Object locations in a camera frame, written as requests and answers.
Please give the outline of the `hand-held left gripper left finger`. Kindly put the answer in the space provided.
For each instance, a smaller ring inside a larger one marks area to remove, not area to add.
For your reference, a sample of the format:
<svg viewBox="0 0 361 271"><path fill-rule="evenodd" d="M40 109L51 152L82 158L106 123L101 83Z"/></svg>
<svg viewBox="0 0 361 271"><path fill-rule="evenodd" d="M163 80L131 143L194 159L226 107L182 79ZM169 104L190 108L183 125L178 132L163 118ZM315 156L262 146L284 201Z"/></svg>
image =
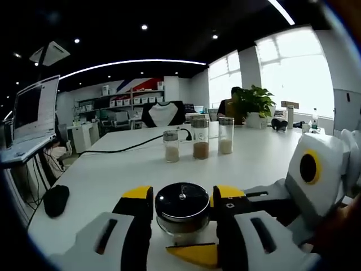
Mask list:
<svg viewBox="0 0 361 271"><path fill-rule="evenodd" d="M51 255L50 262L56 270L146 270L152 219L152 186L131 189L113 212L93 219L74 245Z"/></svg>

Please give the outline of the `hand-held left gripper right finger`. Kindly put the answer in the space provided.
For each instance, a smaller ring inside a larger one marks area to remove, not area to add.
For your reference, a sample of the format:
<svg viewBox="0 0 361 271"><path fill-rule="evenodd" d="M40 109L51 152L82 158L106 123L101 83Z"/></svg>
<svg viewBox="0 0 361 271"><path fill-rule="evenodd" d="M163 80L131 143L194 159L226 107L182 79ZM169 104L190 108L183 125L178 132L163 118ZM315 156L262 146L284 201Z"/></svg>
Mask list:
<svg viewBox="0 0 361 271"><path fill-rule="evenodd" d="M218 255L223 270L315 270L320 256L296 245L292 232L257 211L241 190L213 187Z"/></svg>

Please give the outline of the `person's right hand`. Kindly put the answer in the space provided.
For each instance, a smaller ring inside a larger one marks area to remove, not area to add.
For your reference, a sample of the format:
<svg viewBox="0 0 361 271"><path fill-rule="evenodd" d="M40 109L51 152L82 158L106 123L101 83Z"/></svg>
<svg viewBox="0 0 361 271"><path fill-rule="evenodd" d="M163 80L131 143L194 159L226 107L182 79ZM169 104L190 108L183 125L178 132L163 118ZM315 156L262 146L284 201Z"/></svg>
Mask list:
<svg viewBox="0 0 361 271"><path fill-rule="evenodd" d="M325 254L360 241L360 194L350 204L333 210L316 228L304 247Z"/></svg>

